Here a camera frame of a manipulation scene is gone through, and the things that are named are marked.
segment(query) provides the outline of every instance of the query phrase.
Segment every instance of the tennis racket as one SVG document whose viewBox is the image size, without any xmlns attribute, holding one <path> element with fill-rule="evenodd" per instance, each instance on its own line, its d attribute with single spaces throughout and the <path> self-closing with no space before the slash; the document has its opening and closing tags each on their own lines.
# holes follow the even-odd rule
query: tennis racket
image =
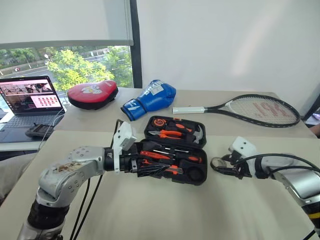
<svg viewBox="0 0 320 240">
<path fill-rule="evenodd" d="M 300 114 L 285 101 L 259 94 L 240 95 L 218 106 L 173 107 L 173 114 L 224 114 L 270 128 L 287 128 L 300 121 Z"/>
</svg>

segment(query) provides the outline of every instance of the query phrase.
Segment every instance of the black tool case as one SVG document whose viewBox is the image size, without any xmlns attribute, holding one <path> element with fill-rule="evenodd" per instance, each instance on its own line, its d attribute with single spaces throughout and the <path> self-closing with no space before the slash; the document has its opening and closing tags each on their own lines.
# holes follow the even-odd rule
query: black tool case
<svg viewBox="0 0 320 240">
<path fill-rule="evenodd" d="M 164 137 L 151 134 L 153 131 L 160 132 L 160 134 L 161 131 L 175 131 L 180 132 L 181 136 L 167 134 L 169 137 Z M 166 170 L 149 174 L 149 176 L 170 178 L 173 182 L 193 185 L 201 185 L 207 179 L 208 160 L 206 152 L 202 150 L 207 140 L 206 129 L 202 123 L 166 116 L 152 116 L 144 130 L 144 135 L 144 140 L 135 143 L 136 151 L 140 155 L 146 154 L 145 152 L 159 154 L 165 156 L 166 159 L 146 155 L 146 159 L 137 162 L 139 168 L 143 169 L 157 164 L 170 165 Z"/>
</svg>

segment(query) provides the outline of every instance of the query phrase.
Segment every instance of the racket strings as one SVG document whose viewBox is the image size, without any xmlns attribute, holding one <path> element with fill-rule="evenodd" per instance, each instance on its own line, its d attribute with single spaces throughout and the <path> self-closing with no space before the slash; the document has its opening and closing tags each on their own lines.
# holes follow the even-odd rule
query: racket strings
<svg viewBox="0 0 320 240">
<path fill-rule="evenodd" d="M 263 97 L 239 98 L 220 109 L 270 124 L 291 124 L 297 121 L 290 107 Z"/>
</svg>

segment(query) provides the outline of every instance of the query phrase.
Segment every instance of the laptop keyboard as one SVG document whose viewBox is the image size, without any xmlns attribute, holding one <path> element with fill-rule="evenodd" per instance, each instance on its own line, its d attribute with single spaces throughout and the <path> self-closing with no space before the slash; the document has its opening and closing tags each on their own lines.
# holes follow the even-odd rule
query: laptop keyboard
<svg viewBox="0 0 320 240">
<path fill-rule="evenodd" d="M 55 115 L 13 116 L 13 118 L 5 124 L 5 128 L 31 128 L 34 126 L 34 123 L 49 125 L 52 123 L 54 117 Z"/>
</svg>

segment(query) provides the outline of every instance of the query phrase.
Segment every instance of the laptop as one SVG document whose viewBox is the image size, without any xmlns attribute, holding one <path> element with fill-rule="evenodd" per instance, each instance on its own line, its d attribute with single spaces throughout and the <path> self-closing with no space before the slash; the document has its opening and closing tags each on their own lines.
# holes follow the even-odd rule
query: laptop
<svg viewBox="0 0 320 240">
<path fill-rule="evenodd" d="M 0 143 L 39 141 L 25 132 L 35 124 L 50 125 L 59 111 L 65 113 L 48 76 L 0 79 L 0 94 L 14 113 L 0 129 Z"/>
</svg>

